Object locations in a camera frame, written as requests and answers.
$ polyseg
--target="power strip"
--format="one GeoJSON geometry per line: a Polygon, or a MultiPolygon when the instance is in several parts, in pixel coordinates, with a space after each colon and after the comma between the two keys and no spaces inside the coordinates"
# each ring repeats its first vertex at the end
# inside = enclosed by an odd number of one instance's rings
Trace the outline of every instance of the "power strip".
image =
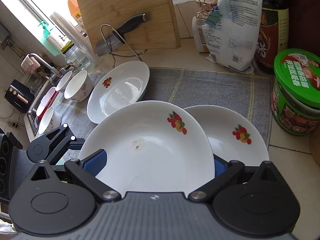
{"type": "Polygon", "coordinates": [[[18,122],[14,122],[14,121],[12,121],[11,119],[9,119],[9,120],[7,121],[7,124],[10,125],[10,126],[12,126],[12,127],[15,127],[15,128],[18,127],[18,122]]]}

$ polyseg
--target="green plastic jar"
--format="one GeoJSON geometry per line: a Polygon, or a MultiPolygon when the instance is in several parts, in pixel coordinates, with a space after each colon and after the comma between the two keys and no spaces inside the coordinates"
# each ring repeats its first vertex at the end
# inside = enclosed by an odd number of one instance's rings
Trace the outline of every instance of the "green plastic jar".
{"type": "Polygon", "coordinates": [[[274,70],[273,116],[289,133],[310,133],[320,123],[320,58],[302,49],[285,49],[276,56],[274,70]]]}

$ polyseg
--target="soap dispenser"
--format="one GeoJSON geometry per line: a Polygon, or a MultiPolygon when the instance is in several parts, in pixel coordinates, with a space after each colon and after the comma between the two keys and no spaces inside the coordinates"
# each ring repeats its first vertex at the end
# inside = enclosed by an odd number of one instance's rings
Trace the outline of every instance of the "soap dispenser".
{"type": "Polygon", "coordinates": [[[44,22],[40,22],[39,26],[43,28],[43,36],[49,41],[49,43],[57,50],[61,51],[61,49],[68,43],[69,39],[65,39],[65,37],[57,31],[55,26],[49,28],[49,26],[44,22]]]}

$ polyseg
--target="tiled countertop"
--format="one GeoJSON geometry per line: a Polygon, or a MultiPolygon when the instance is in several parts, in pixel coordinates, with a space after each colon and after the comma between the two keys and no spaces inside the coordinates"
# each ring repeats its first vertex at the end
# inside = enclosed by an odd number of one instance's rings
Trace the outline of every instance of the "tiled countertop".
{"type": "MultiPolygon", "coordinates": [[[[131,51],[121,54],[130,55],[131,51]]],[[[193,39],[183,39],[179,49],[149,50],[141,57],[151,67],[228,71],[206,60],[206,56],[207,54],[196,51],[193,39]]],[[[116,65],[126,61],[129,61],[128,58],[116,57],[116,65]]],[[[111,70],[112,62],[112,57],[105,55],[101,63],[91,72],[107,72],[111,70]]],[[[285,132],[276,120],[272,119],[268,143],[269,157],[300,203],[300,218],[293,230],[293,234],[300,240],[314,240],[320,235],[320,167],[311,155],[309,138],[285,132]]]]}

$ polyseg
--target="orange bottle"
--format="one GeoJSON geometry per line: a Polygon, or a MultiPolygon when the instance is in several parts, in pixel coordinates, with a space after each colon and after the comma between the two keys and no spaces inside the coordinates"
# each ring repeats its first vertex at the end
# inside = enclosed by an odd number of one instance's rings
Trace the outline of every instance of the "orange bottle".
{"type": "Polygon", "coordinates": [[[82,20],[82,16],[81,16],[81,12],[80,12],[77,0],[68,0],[68,7],[69,7],[71,16],[84,29],[83,20],[82,20]]]}

